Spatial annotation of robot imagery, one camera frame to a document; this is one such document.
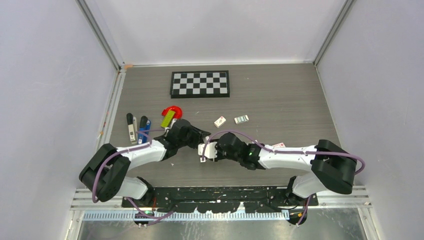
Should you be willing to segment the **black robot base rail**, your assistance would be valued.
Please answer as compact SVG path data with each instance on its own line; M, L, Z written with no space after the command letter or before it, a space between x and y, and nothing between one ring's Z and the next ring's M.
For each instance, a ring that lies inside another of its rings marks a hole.
M302 210L317 206L316 194L301 198L285 186L149 187L141 199L129 201L122 193L122 207L152 208L160 213L234 213L243 207L248 214Z

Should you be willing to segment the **staple box tray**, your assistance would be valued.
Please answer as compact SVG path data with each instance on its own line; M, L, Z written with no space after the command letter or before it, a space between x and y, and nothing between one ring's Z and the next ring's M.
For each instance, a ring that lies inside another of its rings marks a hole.
M246 123L249 121L249 117L247 115L242 115L234 118L234 122L236 124Z

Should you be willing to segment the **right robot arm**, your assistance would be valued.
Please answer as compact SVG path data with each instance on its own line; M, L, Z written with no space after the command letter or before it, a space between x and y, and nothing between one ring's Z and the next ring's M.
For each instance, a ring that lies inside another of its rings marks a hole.
M222 159L238 162L248 170L285 168L306 171L305 175L290 179L285 198L291 205L299 205L309 196L332 191L349 195L353 191L355 175L362 172L365 162L333 142L325 139L316 145L304 147L280 147L252 140L245 143L236 131L221 131L221 137L213 135L199 148L201 160Z

